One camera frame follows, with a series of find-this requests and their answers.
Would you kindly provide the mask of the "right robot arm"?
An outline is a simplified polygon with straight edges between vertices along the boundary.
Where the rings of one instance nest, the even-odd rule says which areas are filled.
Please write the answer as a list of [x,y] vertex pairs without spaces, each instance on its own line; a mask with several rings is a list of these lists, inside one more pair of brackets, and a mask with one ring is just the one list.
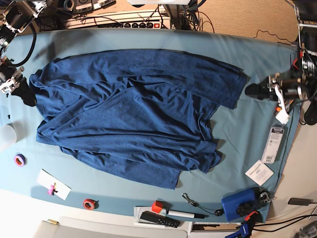
[[51,0],[41,1],[12,1],[3,12],[0,21],[0,53],[3,54],[9,44],[19,33],[30,27],[33,40],[30,50],[19,63],[13,63],[8,57],[0,57],[0,91],[6,95],[18,96],[27,106],[34,107],[37,103],[36,96],[30,89],[27,79],[22,75],[23,65],[31,57],[35,48],[37,33],[33,21],[40,13],[50,6]]

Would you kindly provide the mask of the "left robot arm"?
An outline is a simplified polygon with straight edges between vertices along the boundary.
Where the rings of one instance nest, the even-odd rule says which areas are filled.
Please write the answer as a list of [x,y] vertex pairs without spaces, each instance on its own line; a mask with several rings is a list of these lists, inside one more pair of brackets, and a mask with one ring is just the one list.
[[298,37],[295,40],[297,55],[291,61],[290,70],[276,73],[259,84],[251,84],[245,94],[259,100],[277,101],[274,86],[285,100],[309,101],[307,113],[317,112],[317,2],[294,0],[292,3],[298,21]]

